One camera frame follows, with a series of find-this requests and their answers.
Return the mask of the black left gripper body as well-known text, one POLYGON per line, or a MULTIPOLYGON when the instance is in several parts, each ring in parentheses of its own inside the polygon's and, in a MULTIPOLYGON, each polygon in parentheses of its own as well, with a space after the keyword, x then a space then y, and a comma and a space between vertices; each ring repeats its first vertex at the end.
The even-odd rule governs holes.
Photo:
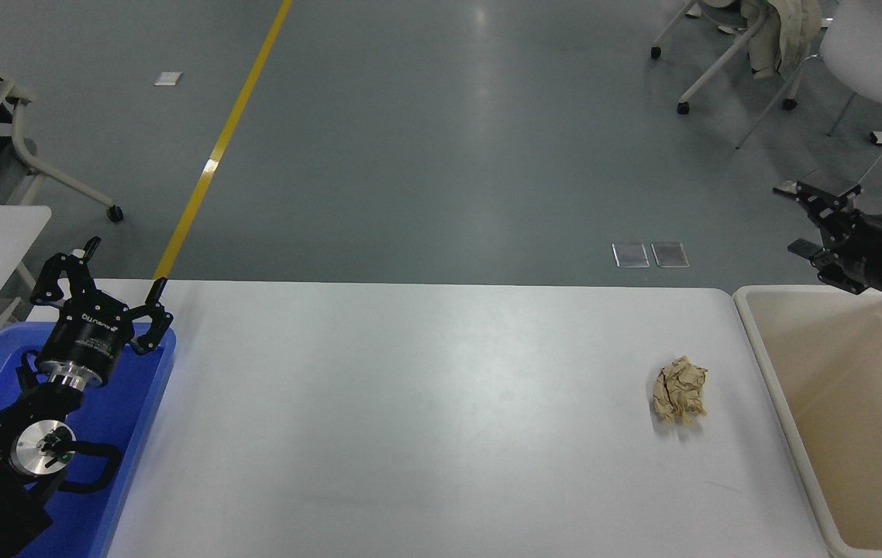
POLYGON ((98 299, 66 301, 47 342, 36 356, 42 374, 63 375, 68 367, 89 370, 87 381, 108 382, 123 347, 133 338, 122 301, 98 299))

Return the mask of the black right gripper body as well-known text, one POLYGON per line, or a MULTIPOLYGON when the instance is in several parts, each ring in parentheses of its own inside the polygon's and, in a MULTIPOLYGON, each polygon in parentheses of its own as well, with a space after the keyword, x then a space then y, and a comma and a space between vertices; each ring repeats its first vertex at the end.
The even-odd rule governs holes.
POLYGON ((845 276, 842 289, 882 292, 882 213, 839 213, 829 232, 829 251, 845 276))

